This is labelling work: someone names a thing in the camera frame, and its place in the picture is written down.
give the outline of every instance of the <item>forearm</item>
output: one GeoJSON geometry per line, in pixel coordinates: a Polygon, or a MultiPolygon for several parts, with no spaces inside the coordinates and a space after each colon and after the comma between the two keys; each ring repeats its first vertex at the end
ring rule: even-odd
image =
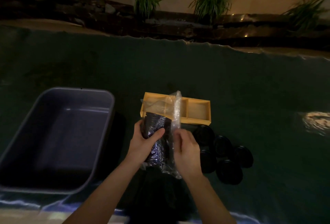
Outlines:
{"type": "Polygon", "coordinates": [[[186,183],[203,224],[236,223],[205,176],[191,178],[186,180],[186,183]]]}
{"type": "Polygon", "coordinates": [[[64,222],[64,224],[106,224],[139,167],[124,160],[64,222]]]}

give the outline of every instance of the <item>wooden box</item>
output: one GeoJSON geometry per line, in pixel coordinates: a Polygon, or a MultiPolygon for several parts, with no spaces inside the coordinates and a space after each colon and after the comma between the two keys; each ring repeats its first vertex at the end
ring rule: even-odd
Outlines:
{"type": "MultiPolygon", "coordinates": [[[[175,96],[163,95],[146,92],[140,110],[140,116],[145,117],[146,112],[163,115],[167,118],[172,118],[171,114],[167,114],[168,109],[171,108],[170,102],[175,96]]],[[[200,100],[188,97],[182,97],[181,102],[181,122],[188,124],[211,124],[211,102],[207,100],[200,100]]]]}

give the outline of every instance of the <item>person's left hand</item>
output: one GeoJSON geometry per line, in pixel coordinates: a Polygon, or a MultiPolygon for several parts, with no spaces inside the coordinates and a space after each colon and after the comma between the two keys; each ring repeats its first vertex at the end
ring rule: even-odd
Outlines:
{"type": "Polygon", "coordinates": [[[142,122],[143,120],[140,120],[134,125],[134,134],[125,158],[136,165],[141,165],[146,160],[156,141],[165,133],[165,129],[161,128],[157,130],[150,138],[144,139],[141,134],[140,127],[142,122]]]}

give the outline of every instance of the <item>hand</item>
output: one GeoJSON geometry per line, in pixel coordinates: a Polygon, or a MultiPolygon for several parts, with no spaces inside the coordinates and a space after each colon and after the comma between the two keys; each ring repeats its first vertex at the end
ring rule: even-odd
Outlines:
{"type": "Polygon", "coordinates": [[[157,130],[150,138],[144,139],[141,134],[142,122],[143,120],[140,120],[134,125],[134,134],[125,158],[125,160],[129,160],[138,166],[146,160],[156,141],[159,140],[165,133],[165,129],[161,128],[157,130]]]}
{"type": "Polygon", "coordinates": [[[202,176],[199,145],[190,131],[176,129],[174,139],[174,161],[177,170],[187,182],[202,176]]]}

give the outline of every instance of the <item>black disc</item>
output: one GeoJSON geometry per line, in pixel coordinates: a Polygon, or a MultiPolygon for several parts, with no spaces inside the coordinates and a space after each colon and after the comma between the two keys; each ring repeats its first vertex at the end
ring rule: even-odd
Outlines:
{"type": "Polygon", "coordinates": [[[213,148],[217,157],[231,157],[234,152],[233,145],[225,136],[217,136],[213,140],[213,148]]]}
{"type": "Polygon", "coordinates": [[[237,185],[243,179],[241,167],[231,160],[220,161],[216,172],[219,180],[225,184],[237,185]]]}
{"type": "Polygon", "coordinates": [[[210,151],[201,150],[201,167],[203,174],[212,173],[217,167],[217,158],[210,151]]]}
{"type": "Polygon", "coordinates": [[[193,132],[193,136],[200,146],[208,146],[212,143],[215,137],[213,130],[206,125],[198,126],[198,128],[193,132]]]}
{"type": "Polygon", "coordinates": [[[244,146],[239,146],[234,150],[233,160],[242,168],[250,168],[253,164],[253,156],[250,150],[244,146]]]}

